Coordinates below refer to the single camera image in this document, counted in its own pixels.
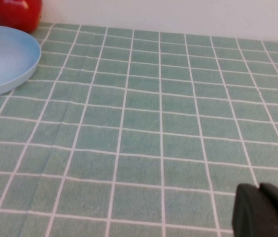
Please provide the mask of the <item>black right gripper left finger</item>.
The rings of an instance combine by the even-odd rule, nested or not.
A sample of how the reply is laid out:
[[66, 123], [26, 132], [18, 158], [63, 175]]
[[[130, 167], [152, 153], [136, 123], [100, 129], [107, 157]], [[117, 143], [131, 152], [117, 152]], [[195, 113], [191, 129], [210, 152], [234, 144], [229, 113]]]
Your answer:
[[236, 237], [278, 237], [278, 212], [259, 187], [237, 186], [232, 229]]

